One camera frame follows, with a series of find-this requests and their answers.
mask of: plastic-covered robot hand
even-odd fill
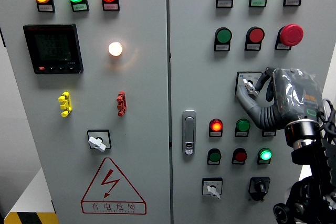
[[[317,121],[322,108],[322,93],[315,77],[300,69],[266,68],[255,85],[260,91],[270,80],[266,100],[274,104],[261,107],[249,95],[244,85],[237,85],[236,98],[256,126],[264,131],[284,129],[293,121]]]

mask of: green push button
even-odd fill
[[[221,155],[217,152],[212,153],[209,157],[211,162],[218,162],[219,160],[221,160],[220,158],[221,158]]]
[[[247,119],[240,119],[236,123],[236,127],[239,131],[246,132],[250,129],[251,125],[250,125],[250,122]]]
[[[222,29],[217,34],[217,39],[220,43],[227,43],[231,40],[232,34],[228,29]]]

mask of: warning sign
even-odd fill
[[[144,199],[109,157],[104,158],[83,199],[84,214],[145,215]]]

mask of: lightning bolt symbol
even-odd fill
[[[111,176],[111,174],[113,173],[113,170],[109,170],[109,172],[107,173],[105,179],[103,180],[103,182],[101,183],[101,186],[102,185],[107,185],[107,184],[110,184],[110,183],[114,183],[113,186],[111,187],[111,189],[105,193],[105,196],[104,198],[110,196],[109,195],[109,192],[112,191],[112,189],[114,188],[114,186],[116,186],[116,184],[119,182],[120,179],[116,179],[116,180],[112,180],[112,181],[109,181],[109,182],[106,182],[106,180],[108,180],[108,178]]]

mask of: white glowing light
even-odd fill
[[[119,56],[122,53],[122,45],[119,42],[112,42],[109,45],[109,53],[113,56]]]

